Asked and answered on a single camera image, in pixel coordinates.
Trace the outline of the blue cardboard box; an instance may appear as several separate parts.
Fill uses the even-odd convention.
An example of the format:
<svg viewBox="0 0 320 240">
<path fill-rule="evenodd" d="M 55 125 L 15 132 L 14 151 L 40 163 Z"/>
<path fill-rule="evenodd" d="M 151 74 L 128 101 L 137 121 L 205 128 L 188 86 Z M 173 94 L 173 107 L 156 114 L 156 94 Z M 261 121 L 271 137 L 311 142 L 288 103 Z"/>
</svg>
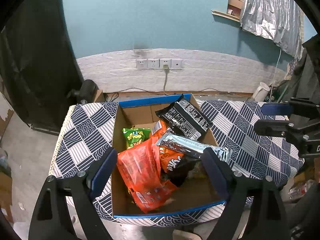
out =
<svg viewBox="0 0 320 240">
<path fill-rule="evenodd" d="M 185 213 L 222 200 L 199 160 L 156 145 L 169 127 L 156 111 L 166 106 L 160 102 L 117 109 L 112 146 L 118 161 L 111 176 L 114 216 Z"/>
</svg>

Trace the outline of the orange black chip bag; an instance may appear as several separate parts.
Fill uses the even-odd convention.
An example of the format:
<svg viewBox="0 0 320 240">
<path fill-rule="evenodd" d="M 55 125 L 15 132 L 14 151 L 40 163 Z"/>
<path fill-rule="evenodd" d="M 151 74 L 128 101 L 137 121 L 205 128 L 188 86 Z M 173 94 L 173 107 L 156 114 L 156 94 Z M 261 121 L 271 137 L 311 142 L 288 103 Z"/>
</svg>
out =
<svg viewBox="0 0 320 240">
<path fill-rule="evenodd" d="M 159 163 L 161 178 L 180 187 L 185 182 L 188 173 L 195 167 L 197 160 L 186 154 L 159 146 Z"/>
</svg>

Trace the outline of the orange translucent candy bag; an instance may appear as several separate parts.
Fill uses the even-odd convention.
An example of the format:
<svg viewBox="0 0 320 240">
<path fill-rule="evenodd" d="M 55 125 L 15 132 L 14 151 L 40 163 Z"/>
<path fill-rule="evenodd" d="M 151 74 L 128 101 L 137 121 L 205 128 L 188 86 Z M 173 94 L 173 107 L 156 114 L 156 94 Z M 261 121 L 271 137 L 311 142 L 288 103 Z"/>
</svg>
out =
<svg viewBox="0 0 320 240">
<path fill-rule="evenodd" d="M 117 168 L 135 204 L 144 212 L 161 207 L 177 187 L 161 178 L 158 137 L 118 154 Z"/>
</svg>

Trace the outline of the black white-text snack bag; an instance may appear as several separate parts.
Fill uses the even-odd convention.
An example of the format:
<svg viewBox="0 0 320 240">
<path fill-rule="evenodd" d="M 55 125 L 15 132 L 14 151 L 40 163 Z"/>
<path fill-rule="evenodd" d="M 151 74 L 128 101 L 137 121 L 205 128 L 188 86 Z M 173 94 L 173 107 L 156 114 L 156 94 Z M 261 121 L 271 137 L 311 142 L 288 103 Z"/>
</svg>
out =
<svg viewBox="0 0 320 240">
<path fill-rule="evenodd" d="M 155 112 L 177 134 L 191 140 L 205 136 L 212 122 L 182 94 L 169 106 Z"/>
</svg>

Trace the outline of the silver foil snack bar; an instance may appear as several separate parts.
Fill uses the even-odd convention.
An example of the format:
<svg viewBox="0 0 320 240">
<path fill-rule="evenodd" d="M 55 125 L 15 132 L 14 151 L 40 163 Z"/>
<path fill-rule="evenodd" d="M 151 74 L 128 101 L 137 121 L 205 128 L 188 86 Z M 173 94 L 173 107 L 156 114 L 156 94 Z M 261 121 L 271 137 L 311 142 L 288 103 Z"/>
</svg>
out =
<svg viewBox="0 0 320 240">
<path fill-rule="evenodd" d="M 217 155 L 219 160 L 224 162 L 228 162 L 232 155 L 232 150 L 226 147 L 213 146 L 201 143 L 199 141 L 191 140 L 172 133 L 170 129 L 168 129 L 164 133 L 164 135 L 158 139 L 156 145 L 182 154 L 186 154 L 196 159 L 202 158 L 202 155 L 206 148 L 211 148 Z"/>
</svg>

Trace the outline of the green snack bag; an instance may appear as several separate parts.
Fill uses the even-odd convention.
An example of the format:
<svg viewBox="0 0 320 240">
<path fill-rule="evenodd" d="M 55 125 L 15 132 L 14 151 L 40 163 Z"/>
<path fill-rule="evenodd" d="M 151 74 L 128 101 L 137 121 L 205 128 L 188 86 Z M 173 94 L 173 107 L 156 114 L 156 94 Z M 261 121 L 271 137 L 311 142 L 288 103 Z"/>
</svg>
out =
<svg viewBox="0 0 320 240">
<path fill-rule="evenodd" d="M 151 129 L 149 128 L 123 128 L 123 136 L 126 142 L 126 148 L 130 149 L 149 139 Z"/>
</svg>

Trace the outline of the white electric kettle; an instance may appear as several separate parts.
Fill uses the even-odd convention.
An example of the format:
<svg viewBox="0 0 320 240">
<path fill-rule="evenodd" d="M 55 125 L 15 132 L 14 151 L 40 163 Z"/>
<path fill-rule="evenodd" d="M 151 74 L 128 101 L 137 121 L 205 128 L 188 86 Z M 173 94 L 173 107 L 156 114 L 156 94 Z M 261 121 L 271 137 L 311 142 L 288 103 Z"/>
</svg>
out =
<svg viewBox="0 0 320 240">
<path fill-rule="evenodd" d="M 269 91 L 270 91 L 269 86 L 266 83 L 261 82 L 259 83 L 258 88 L 253 93 L 251 100 L 255 102 L 263 102 L 267 97 Z"/>
</svg>

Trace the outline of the clear plastic bottle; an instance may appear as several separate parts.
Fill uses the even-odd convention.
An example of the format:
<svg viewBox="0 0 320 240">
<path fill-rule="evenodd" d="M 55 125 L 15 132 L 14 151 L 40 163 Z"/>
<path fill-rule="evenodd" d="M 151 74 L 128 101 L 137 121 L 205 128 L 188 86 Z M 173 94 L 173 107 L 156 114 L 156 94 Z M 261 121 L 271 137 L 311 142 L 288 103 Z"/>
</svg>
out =
<svg viewBox="0 0 320 240">
<path fill-rule="evenodd" d="M 288 192 L 289 199 L 296 200 L 302 198 L 315 183 L 314 180 L 309 179 L 304 183 L 298 183 L 296 186 L 291 188 Z"/>
</svg>

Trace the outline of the navy white patterned tablecloth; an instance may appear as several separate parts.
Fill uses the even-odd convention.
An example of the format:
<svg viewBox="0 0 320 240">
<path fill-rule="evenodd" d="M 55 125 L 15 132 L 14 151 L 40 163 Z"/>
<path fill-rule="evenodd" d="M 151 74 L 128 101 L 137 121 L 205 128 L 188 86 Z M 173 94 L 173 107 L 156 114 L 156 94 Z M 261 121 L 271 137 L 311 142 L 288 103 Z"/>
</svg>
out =
<svg viewBox="0 0 320 240">
<path fill-rule="evenodd" d="M 260 102 L 186 99 L 210 120 L 203 140 L 231 150 L 228 165 L 243 175 L 271 176 L 285 185 L 303 166 L 295 146 L 283 138 L 261 137 L 254 124 L 264 119 Z M 156 112 L 177 100 L 176 96 L 74 105 L 68 110 L 52 157 L 49 174 L 68 178 L 89 168 L 109 148 L 125 150 L 125 127 L 156 128 Z M 108 180 L 93 204 L 105 220 L 138 226 L 178 226 L 206 222 L 221 216 L 224 200 L 207 178 L 186 181 L 172 194 L 173 202 L 148 214 L 133 202 L 118 171 Z"/>
</svg>

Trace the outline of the silver foil curtain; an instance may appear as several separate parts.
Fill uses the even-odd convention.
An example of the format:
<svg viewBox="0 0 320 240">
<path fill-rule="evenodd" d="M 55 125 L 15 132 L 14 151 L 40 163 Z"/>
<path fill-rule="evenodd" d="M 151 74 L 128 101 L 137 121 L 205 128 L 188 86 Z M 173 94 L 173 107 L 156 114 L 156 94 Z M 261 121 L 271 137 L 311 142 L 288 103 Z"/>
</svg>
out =
<svg viewBox="0 0 320 240">
<path fill-rule="evenodd" d="M 295 59 L 301 58 L 302 21 L 294 0 L 244 0 L 240 25 L 247 32 L 272 40 Z"/>
</svg>

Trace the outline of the wooden window sill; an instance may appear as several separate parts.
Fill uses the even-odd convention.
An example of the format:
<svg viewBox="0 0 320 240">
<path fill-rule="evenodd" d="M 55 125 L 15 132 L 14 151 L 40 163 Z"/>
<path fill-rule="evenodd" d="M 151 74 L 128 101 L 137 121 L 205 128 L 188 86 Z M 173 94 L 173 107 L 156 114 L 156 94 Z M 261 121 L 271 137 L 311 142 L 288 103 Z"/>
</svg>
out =
<svg viewBox="0 0 320 240">
<path fill-rule="evenodd" d="M 220 16 L 220 17 L 223 17 L 223 18 L 235 21 L 235 22 L 240 22 L 240 19 L 238 17 L 233 16 L 231 14 L 224 13 L 224 12 L 220 12 L 220 11 L 217 11 L 217 10 L 212 10 L 212 15 Z"/>
</svg>

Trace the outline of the black hanging cloth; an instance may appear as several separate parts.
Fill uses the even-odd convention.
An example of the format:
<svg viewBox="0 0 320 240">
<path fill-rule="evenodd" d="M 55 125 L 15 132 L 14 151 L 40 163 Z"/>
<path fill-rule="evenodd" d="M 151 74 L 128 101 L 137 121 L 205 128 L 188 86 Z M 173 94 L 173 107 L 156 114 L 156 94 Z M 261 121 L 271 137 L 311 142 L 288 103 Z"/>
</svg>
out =
<svg viewBox="0 0 320 240">
<path fill-rule="evenodd" d="M 61 0 L 24 0 L 13 13 L 1 32 L 1 78 L 23 122 L 60 131 L 82 85 Z"/>
</svg>

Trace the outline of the white wall socket strip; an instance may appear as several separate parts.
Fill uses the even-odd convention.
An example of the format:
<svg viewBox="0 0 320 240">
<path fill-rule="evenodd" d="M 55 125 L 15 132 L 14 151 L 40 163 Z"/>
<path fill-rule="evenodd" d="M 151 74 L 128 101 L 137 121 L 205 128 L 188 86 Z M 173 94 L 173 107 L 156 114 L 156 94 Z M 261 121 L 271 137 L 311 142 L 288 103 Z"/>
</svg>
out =
<svg viewBox="0 0 320 240">
<path fill-rule="evenodd" d="M 181 59 L 136 59 L 136 68 L 139 70 L 158 70 L 164 69 L 165 67 L 169 69 L 181 69 L 183 63 Z"/>
</svg>

